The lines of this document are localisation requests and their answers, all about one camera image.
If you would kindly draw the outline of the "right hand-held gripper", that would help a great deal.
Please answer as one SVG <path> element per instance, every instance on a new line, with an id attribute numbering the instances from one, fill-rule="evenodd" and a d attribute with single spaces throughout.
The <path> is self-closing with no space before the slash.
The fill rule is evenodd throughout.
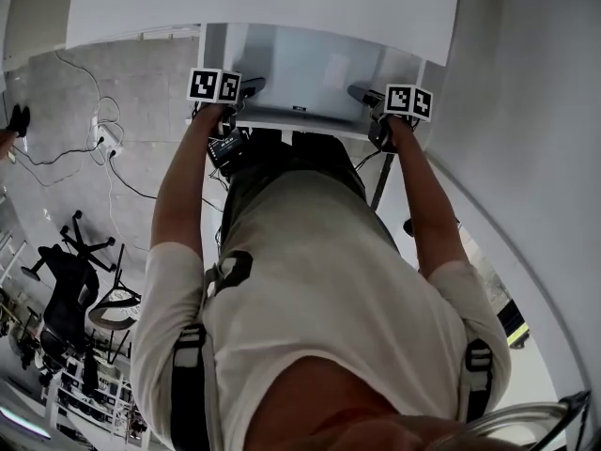
<path id="1" fill-rule="evenodd" d="M 386 117 L 404 120 L 414 131 L 421 122 L 430 122 L 433 113 L 433 94 L 410 84 L 387 84 L 384 96 L 377 102 L 377 94 L 371 89 L 357 85 L 347 88 L 348 95 L 367 107 L 374 107 L 370 114 L 368 137 L 382 153 L 395 153 L 392 131 Z"/>

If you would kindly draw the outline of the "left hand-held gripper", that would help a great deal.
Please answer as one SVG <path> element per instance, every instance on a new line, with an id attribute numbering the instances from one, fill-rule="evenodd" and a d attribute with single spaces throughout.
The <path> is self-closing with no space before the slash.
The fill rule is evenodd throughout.
<path id="1" fill-rule="evenodd" d="M 192 117 L 203 104 L 221 104 L 225 110 L 217 124 L 217 134 L 229 134 L 236 128 L 235 115 L 242 99 L 250 99 L 266 85 L 264 77 L 242 81 L 242 75 L 231 70 L 192 68 L 187 100 L 193 102 Z"/>

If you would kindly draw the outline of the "person's right forearm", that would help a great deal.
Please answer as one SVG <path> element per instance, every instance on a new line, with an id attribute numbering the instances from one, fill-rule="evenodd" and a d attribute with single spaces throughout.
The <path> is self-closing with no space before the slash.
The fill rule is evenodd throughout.
<path id="1" fill-rule="evenodd" d="M 420 271 L 429 277 L 449 262 L 468 259 L 455 212 L 408 123 L 398 117 L 385 122 L 403 173 Z"/>

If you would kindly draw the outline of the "person's left forearm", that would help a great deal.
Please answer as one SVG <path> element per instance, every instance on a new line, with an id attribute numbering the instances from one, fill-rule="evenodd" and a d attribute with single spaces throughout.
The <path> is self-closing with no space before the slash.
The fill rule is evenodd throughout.
<path id="1" fill-rule="evenodd" d="M 224 110 L 222 104 L 202 106 L 185 132 L 156 198 L 152 248 L 176 242 L 203 255 L 201 215 L 208 139 Z"/>

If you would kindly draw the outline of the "black device with screen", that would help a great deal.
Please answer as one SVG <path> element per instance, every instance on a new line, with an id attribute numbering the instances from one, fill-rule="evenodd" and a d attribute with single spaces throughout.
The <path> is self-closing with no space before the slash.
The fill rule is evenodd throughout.
<path id="1" fill-rule="evenodd" d="M 213 166 L 219 169 L 227 165 L 240 155 L 244 143 L 245 139 L 238 128 L 224 137 L 210 137 L 208 139 L 208 156 Z"/>

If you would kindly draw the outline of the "dark metal pole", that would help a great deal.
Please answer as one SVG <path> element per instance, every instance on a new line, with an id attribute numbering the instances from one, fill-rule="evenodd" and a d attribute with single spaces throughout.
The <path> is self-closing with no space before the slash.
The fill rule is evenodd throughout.
<path id="1" fill-rule="evenodd" d="M 378 209 L 388 176 L 391 171 L 393 160 L 394 160 L 394 156 L 392 154 L 386 154 L 383 165 L 380 169 L 377 186 L 374 191 L 371 205 L 370 205 L 370 207 L 373 211 L 376 211 Z"/>

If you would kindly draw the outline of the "white power strip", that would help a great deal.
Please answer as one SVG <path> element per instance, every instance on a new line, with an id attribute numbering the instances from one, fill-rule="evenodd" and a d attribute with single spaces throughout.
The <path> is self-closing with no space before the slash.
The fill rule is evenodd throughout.
<path id="1" fill-rule="evenodd" d="M 95 129 L 94 146 L 105 159 L 118 156 L 123 148 L 122 141 L 103 124 L 99 124 Z"/>

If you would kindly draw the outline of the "person's white t-shirt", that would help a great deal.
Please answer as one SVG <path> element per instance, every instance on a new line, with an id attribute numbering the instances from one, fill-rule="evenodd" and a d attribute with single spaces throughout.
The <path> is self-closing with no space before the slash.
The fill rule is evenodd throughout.
<path id="1" fill-rule="evenodd" d="M 233 224 L 220 262 L 223 277 L 205 298 L 195 251 L 165 242 L 147 257 L 131 387 L 165 444 L 175 346 L 199 322 L 213 344 L 226 451 L 241 451 L 271 384 L 308 356 L 355 373 L 398 412 L 465 420 L 466 353 L 480 339 L 492 352 L 488 407 L 506 391 L 506 336 L 477 271 L 452 261 L 421 275 L 368 205 L 326 175 L 293 171 L 270 183 Z"/>

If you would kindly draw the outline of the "white cabinet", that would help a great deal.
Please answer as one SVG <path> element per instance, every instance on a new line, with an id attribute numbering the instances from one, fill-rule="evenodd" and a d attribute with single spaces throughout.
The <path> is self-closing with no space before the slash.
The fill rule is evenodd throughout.
<path id="1" fill-rule="evenodd" d="M 0 71 L 66 44 L 71 0 L 0 0 Z"/>

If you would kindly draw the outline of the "black framed window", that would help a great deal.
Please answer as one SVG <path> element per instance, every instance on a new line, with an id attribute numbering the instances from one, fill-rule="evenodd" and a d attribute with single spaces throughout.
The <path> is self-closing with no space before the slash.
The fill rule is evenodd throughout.
<path id="1" fill-rule="evenodd" d="M 531 331 L 507 287 L 474 239 L 466 240 L 464 246 L 470 263 L 482 278 L 487 298 L 501 322 L 509 347 L 512 350 L 524 349 Z"/>

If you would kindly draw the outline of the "wooden chair with patterned cushion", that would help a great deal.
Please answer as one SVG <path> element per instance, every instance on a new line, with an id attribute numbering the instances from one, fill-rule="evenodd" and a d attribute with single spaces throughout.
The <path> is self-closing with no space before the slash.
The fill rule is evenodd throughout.
<path id="1" fill-rule="evenodd" d="M 113 284 L 88 313 L 88 318 L 94 326 L 110 333 L 107 350 L 107 362 L 110 365 L 115 362 L 130 337 L 131 328 L 137 323 L 141 304 L 141 295 L 122 281 L 124 251 L 125 245 L 122 244 Z"/>

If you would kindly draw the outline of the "black office chair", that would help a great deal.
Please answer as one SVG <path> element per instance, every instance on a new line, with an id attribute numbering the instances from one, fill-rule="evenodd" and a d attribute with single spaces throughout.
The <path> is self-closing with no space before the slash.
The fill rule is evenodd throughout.
<path id="1" fill-rule="evenodd" d="M 72 248 L 64 251 L 60 245 L 38 248 L 39 260 L 31 268 L 21 267 L 22 273 L 40 281 L 39 270 L 47 267 L 55 279 L 54 290 L 42 315 L 39 343 L 43 352 L 42 362 L 48 375 L 40 379 L 46 386 L 52 376 L 67 365 L 70 354 L 85 353 L 85 315 L 97 300 L 100 282 L 97 270 L 116 270 L 115 263 L 106 264 L 95 253 L 116 244 L 114 237 L 96 244 L 84 241 L 79 227 L 83 213 L 77 210 L 72 215 L 72 225 L 60 230 L 62 242 Z"/>

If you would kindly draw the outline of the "person's neck and chest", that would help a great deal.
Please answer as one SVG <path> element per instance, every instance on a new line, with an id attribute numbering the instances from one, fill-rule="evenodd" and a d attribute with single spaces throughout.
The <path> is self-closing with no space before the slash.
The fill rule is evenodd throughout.
<path id="1" fill-rule="evenodd" d="M 307 357 L 274 380 L 248 426 L 244 451 L 424 451 L 463 427 L 403 415 L 350 371 Z"/>

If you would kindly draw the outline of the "metal headset frame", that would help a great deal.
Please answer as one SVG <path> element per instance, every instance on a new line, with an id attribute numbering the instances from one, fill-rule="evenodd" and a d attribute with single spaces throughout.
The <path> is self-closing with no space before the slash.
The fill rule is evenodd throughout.
<path id="1" fill-rule="evenodd" d="M 432 444 L 428 451 L 485 451 L 488 444 L 494 451 L 547 451 L 572 426 L 578 428 L 573 451 L 583 451 L 590 404 L 591 392 L 586 390 L 557 402 L 512 405 L 476 419 L 463 430 Z M 510 428 L 528 430 L 532 440 L 512 442 L 507 435 Z"/>

